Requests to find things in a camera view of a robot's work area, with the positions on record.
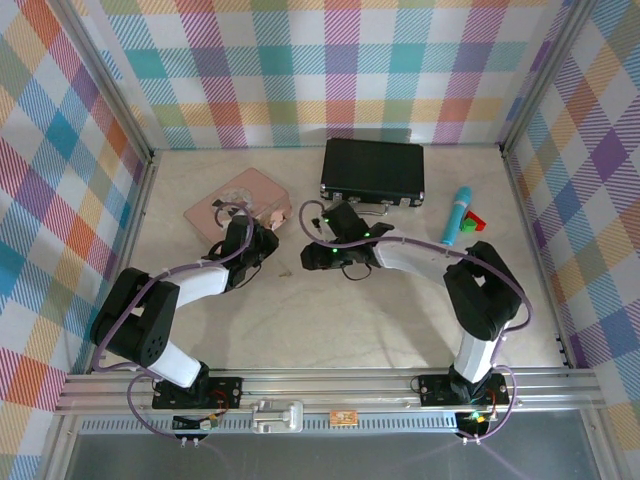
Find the plaid wall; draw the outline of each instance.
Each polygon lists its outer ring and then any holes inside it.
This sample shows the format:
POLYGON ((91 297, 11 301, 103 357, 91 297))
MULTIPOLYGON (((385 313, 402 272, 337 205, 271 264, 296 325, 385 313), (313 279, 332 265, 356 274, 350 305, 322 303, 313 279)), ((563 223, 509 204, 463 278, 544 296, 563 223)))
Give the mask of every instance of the plaid wall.
POLYGON ((29 479, 142 162, 45 1, 0 12, 0 479, 29 479))
POLYGON ((578 364, 640 478, 640 0, 602 0, 513 167, 578 364))
POLYGON ((553 20, 551 27, 549 28, 549 30, 547 31, 547 34, 544 37, 544 41, 540 46, 540 50, 538 50, 538 53, 536 54, 535 59, 531 63, 531 66, 529 67, 529 71, 527 72, 527 75, 524 81, 522 82, 520 89, 518 90, 518 95, 516 96, 516 99, 513 101, 513 104, 509 109, 509 113, 507 114, 507 120, 502 125, 502 129, 500 130, 500 134, 498 135, 498 142, 504 141, 505 137, 507 136, 507 133, 509 132, 509 129, 513 125, 513 122, 516 120, 516 118, 520 114, 522 104, 525 98, 527 97, 527 95, 529 95, 529 93, 531 92, 534 82, 540 72, 540 68, 542 67, 544 62, 547 60, 549 54, 551 53, 554 42, 558 38, 558 34, 560 33, 560 30, 562 29, 564 22, 567 20, 569 11, 571 10, 571 6, 575 3, 575 1, 576 0, 563 0, 560 10, 558 10, 558 13, 556 14, 556 17, 553 20))
POLYGON ((495 143, 536 52, 554 38, 554 15, 567 8, 562 0, 102 0, 100 20, 74 3, 150 137, 170 148, 323 145, 333 135, 409 131, 421 143, 495 143))

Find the blue toy microphone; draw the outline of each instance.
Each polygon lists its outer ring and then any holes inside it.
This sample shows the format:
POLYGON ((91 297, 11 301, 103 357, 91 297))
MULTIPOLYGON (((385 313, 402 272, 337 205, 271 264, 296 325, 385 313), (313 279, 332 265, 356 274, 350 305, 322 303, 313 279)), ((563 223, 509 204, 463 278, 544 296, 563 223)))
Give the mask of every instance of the blue toy microphone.
POLYGON ((447 227, 442 234, 442 240, 440 243, 444 245, 453 245, 460 231, 460 222, 464 217, 464 212, 467 211, 469 204, 471 203, 471 187, 460 187, 456 198, 453 200, 453 209, 451 210, 451 216, 447 227))

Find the gray floor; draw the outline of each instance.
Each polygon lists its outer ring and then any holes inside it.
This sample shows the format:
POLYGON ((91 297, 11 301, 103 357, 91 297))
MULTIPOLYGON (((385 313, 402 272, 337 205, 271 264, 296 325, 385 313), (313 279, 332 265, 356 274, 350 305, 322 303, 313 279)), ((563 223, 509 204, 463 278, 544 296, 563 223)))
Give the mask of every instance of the gray floor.
POLYGON ((67 480, 591 480, 579 412, 515 414, 481 446, 452 434, 211 435, 181 449, 154 435, 78 437, 67 480))

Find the metal latch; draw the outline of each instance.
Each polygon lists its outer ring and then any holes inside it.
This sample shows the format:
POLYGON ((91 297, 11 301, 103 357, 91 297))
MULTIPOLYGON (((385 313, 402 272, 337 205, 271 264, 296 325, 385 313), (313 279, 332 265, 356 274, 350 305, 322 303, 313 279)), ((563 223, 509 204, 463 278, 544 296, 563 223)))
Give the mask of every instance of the metal latch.
POLYGON ((251 430, 253 433, 299 433, 302 419, 302 402, 261 400, 253 406, 251 430))

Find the beige table surface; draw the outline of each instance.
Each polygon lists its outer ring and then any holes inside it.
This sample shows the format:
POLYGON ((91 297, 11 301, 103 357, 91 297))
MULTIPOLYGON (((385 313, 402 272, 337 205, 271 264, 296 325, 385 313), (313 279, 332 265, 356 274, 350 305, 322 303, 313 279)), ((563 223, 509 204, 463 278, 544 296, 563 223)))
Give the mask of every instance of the beige table surface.
MULTIPOLYGON (((324 149, 164 152, 131 265, 151 273, 190 263, 210 245, 184 211, 248 167, 286 188, 294 209, 319 198, 324 149)), ((415 238, 439 241, 461 185, 487 221, 461 234, 456 248, 492 243, 531 298, 532 325, 511 335, 499 358, 515 366, 559 366, 555 323, 529 252, 515 199, 495 148, 425 148, 425 204, 392 208, 384 218, 415 238)), ((365 217, 370 224, 378 217, 365 217)), ((171 339, 210 367, 446 367, 462 330, 444 287, 387 269, 362 282, 338 271, 308 272, 299 255, 308 243, 297 220, 277 231, 279 249, 239 291, 209 297, 176 312, 171 339)), ((430 255, 434 271, 448 260, 430 255)), ((522 320, 524 307, 517 320, 522 320)))

